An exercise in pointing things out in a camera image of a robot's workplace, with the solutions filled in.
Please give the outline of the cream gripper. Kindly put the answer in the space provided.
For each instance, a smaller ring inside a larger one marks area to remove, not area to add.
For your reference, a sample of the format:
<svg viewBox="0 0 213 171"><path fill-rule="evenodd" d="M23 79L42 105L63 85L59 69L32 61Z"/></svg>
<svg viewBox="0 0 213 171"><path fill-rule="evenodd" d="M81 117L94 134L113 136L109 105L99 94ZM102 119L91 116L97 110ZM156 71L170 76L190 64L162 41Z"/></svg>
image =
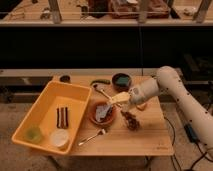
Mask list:
<svg viewBox="0 0 213 171"><path fill-rule="evenodd" d="M112 97L111 104L121 103L122 111L128 112L132 108L131 95L128 92L121 92Z"/></svg>

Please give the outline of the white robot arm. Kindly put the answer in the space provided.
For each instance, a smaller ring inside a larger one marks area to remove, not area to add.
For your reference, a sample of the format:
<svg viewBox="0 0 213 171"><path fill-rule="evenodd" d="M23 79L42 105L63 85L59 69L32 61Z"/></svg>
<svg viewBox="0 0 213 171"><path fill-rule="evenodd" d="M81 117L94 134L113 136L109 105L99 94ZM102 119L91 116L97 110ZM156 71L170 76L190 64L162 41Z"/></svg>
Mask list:
<svg viewBox="0 0 213 171"><path fill-rule="evenodd" d="M136 105L158 96L161 91L165 91L175 100L199 140L206 147L208 155L213 159L213 116L185 88L174 68L160 67L154 78L134 85L127 92L116 94L109 103L121 103L122 110L127 112Z"/></svg>

